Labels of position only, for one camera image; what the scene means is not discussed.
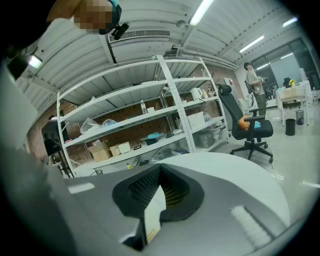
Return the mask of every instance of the table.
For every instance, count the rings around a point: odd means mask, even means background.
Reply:
[[[276,180],[247,159],[225,153],[190,153],[159,161],[229,181],[271,209],[289,227],[286,197]]]
[[[308,80],[302,81],[295,87],[286,88],[284,90],[276,91],[276,102],[278,109],[281,111],[282,126],[285,126],[285,112],[283,102],[291,102],[301,100],[306,102],[306,124],[309,125],[309,107],[308,103],[312,103],[312,92]]]

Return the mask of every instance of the metal shelving unit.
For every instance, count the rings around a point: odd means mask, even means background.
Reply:
[[[200,65],[203,66],[206,76],[191,77],[192,73]],[[207,81],[210,81],[213,84],[215,94],[214,97],[190,101],[182,104],[180,98],[181,94],[189,92],[192,88],[200,87]],[[164,96],[172,96],[175,106],[166,107],[168,105],[163,104],[163,101],[165,101]],[[161,99],[163,105],[162,109],[103,127],[95,132],[82,135],[77,139],[74,139],[68,143],[64,143],[62,131],[66,127],[61,127],[62,122],[66,122],[66,125],[68,125],[69,122],[81,124],[87,118],[95,119],[102,115],[139,104],[140,100],[147,102],[155,99]],[[65,116],[60,116],[61,100],[74,103],[78,107]],[[222,116],[215,117],[205,125],[191,130],[185,109],[211,101],[217,101],[220,106]],[[85,144],[102,136],[127,129],[140,123],[163,116],[168,117],[168,114],[173,112],[178,112],[184,131],[183,134],[163,139],[155,144],[143,146],[141,149],[134,151],[132,150],[128,153],[111,157],[108,160],[100,162],[91,160],[87,163],[79,164],[69,158],[67,148],[72,145]],[[165,145],[175,143],[181,139],[186,139],[190,153],[206,152],[212,150],[218,145],[218,143],[212,145],[210,148],[198,148],[195,146],[193,133],[214,125],[217,122],[222,122],[223,125],[227,124],[224,109],[222,107],[221,100],[218,97],[217,88],[202,59],[164,59],[161,55],[157,55],[157,60],[136,62],[106,70],[84,80],[64,93],[58,92],[57,121],[62,149],[72,171],[95,169],[102,166],[115,164],[161,148]],[[228,131],[226,132],[224,138],[219,140],[219,144],[222,141],[229,141]]]

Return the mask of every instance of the electric kettle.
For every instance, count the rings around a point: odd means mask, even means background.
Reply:
[[[193,88],[190,92],[194,101],[197,99],[201,99],[201,96],[203,94],[200,88]]]

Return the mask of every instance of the vent grille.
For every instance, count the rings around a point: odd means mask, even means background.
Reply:
[[[108,35],[109,43],[114,43],[117,41],[128,40],[133,38],[143,38],[143,37],[170,37],[171,32],[169,30],[160,29],[150,29],[150,30],[133,30],[125,32],[119,40],[115,40],[113,35]]]

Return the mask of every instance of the white desk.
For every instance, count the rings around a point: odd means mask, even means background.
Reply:
[[[276,91],[276,102],[278,109],[281,112],[282,126],[285,126],[285,112],[283,107],[283,102],[291,102],[301,100],[301,105],[303,101],[306,102],[306,124],[309,125],[309,106],[308,103],[312,103],[312,92],[310,88],[310,83],[308,80],[302,81],[299,85],[295,87],[286,88],[284,90]]]
[[[269,207],[285,225],[290,225],[286,197],[276,180],[247,159],[225,153],[189,153],[159,161],[188,168],[229,181]]]

